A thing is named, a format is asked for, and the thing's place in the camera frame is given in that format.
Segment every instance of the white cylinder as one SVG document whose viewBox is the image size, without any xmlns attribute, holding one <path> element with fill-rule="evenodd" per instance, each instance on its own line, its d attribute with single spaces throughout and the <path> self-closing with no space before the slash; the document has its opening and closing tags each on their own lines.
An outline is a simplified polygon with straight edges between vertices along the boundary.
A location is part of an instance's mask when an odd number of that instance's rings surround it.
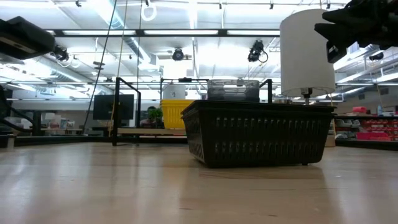
<svg viewBox="0 0 398 224">
<path fill-rule="evenodd" d="M 170 84 L 163 90 L 165 100 L 185 100 L 185 85 Z"/>
<path fill-rule="evenodd" d="M 335 71 L 328 63 L 327 40 L 314 30 L 322 19 L 323 9 L 292 14 L 280 24 L 280 70 L 282 94 L 302 96 L 312 88 L 311 96 L 335 91 Z"/>
</svg>

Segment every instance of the yellow container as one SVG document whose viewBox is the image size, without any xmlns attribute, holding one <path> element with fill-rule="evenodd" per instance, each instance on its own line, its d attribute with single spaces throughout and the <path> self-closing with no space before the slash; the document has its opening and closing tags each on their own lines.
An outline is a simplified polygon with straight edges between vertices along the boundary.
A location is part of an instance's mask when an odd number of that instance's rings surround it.
<svg viewBox="0 0 398 224">
<path fill-rule="evenodd" d="M 165 129 L 185 129 L 181 112 L 194 100 L 162 100 L 163 120 Z"/>
</svg>

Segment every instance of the monitor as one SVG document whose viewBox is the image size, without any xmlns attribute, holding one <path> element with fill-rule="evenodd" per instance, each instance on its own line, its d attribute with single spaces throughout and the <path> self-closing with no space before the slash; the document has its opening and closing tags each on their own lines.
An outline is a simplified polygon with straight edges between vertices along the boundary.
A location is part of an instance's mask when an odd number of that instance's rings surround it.
<svg viewBox="0 0 398 224">
<path fill-rule="evenodd" d="M 112 119 L 114 95 L 94 96 L 93 119 Z M 119 96 L 119 120 L 133 119 L 134 117 L 134 95 Z"/>
</svg>

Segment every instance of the wooden floor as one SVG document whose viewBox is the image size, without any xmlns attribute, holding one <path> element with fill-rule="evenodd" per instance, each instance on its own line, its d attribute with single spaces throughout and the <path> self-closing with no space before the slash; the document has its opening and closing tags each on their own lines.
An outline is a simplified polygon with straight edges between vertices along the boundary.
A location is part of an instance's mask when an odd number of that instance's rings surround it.
<svg viewBox="0 0 398 224">
<path fill-rule="evenodd" d="M 0 223 L 397 223 L 398 152 L 336 147 L 310 166 L 209 170 L 184 145 L 0 152 Z"/>
</svg>

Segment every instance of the clear plastic box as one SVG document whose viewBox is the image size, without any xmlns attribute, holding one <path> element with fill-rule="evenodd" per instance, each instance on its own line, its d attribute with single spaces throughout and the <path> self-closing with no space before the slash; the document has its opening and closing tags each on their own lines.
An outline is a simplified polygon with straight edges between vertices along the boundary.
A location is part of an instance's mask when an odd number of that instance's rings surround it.
<svg viewBox="0 0 398 224">
<path fill-rule="evenodd" d="M 257 80 L 209 80 L 208 100 L 260 102 Z"/>
</svg>

